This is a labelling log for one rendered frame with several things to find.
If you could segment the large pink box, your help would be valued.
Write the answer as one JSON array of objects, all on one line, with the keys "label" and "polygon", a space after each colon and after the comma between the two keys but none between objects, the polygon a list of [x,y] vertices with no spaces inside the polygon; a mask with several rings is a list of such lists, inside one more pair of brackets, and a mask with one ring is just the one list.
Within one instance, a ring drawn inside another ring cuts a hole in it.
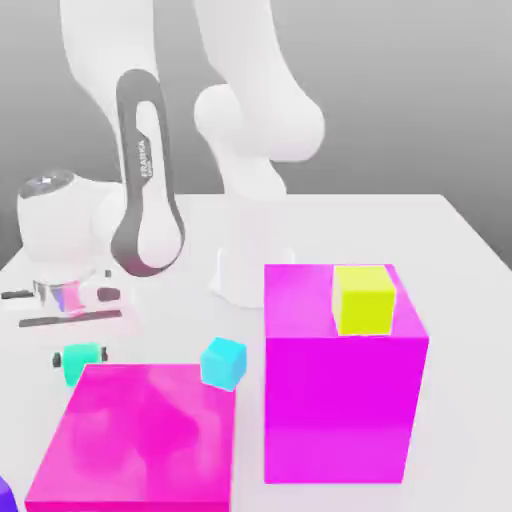
[{"label": "large pink box", "polygon": [[232,512],[235,393],[197,364],[89,364],[27,512]]}]

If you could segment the small cyan cube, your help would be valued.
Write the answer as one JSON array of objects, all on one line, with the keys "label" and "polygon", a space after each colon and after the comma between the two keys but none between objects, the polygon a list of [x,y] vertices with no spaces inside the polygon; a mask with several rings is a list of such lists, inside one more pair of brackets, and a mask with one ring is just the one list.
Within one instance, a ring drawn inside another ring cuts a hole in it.
[{"label": "small cyan cube", "polygon": [[245,344],[217,337],[200,357],[201,381],[209,386],[232,392],[245,375]]}]

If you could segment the small green cube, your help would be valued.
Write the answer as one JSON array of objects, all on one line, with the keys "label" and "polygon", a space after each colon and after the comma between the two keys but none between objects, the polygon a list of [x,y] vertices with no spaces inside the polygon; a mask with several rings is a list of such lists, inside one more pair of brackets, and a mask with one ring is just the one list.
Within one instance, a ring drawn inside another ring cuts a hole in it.
[{"label": "small green cube", "polygon": [[97,343],[65,346],[62,352],[62,367],[66,384],[69,387],[74,387],[87,364],[103,361],[102,353],[103,348]]}]

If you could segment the small purple cube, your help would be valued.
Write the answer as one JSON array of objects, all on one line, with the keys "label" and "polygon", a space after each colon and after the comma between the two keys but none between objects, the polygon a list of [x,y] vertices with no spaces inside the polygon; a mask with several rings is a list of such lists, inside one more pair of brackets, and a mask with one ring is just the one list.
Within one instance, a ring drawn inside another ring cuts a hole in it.
[{"label": "small purple cube", "polygon": [[0,512],[19,512],[11,487],[1,476]]}]

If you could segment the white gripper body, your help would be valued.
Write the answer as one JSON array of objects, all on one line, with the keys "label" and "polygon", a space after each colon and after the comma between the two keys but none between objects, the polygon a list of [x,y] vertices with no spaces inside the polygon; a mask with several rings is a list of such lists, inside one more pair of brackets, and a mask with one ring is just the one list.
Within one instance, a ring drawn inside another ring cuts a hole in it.
[{"label": "white gripper body", "polygon": [[39,316],[15,324],[18,349],[59,349],[65,345],[114,344],[139,335],[139,321],[119,308],[89,311],[76,316]]}]

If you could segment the large magenta box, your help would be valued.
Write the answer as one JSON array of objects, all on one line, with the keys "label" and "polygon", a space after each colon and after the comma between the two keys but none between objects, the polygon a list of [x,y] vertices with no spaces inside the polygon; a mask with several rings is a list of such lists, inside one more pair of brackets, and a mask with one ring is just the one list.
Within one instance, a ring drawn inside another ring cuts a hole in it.
[{"label": "large magenta box", "polygon": [[264,270],[264,480],[399,484],[429,337],[393,265],[387,336],[340,337],[330,264]]}]

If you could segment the small yellow cube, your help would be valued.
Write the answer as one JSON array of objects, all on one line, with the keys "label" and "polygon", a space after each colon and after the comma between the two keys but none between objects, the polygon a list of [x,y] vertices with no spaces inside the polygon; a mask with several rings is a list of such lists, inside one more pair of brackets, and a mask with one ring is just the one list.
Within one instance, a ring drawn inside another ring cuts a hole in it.
[{"label": "small yellow cube", "polygon": [[340,336],[391,333],[397,291],[384,265],[335,265],[331,312]]}]

